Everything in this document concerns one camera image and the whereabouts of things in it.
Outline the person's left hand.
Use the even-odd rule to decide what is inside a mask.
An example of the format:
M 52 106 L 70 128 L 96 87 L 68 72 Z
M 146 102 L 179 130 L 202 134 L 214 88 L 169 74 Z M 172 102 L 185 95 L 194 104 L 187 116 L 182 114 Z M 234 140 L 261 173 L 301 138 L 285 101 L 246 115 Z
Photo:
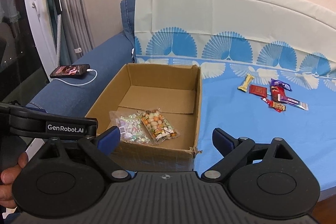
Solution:
M 15 179 L 21 173 L 22 169 L 27 165 L 28 162 L 29 157 L 26 154 L 26 152 L 24 152 L 18 158 L 17 165 L 5 169 L 1 173 L 1 182 L 2 182 L 0 187 L 1 206 L 9 209 L 17 207 L 17 204 L 15 203 L 13 198 L 12 186 Z

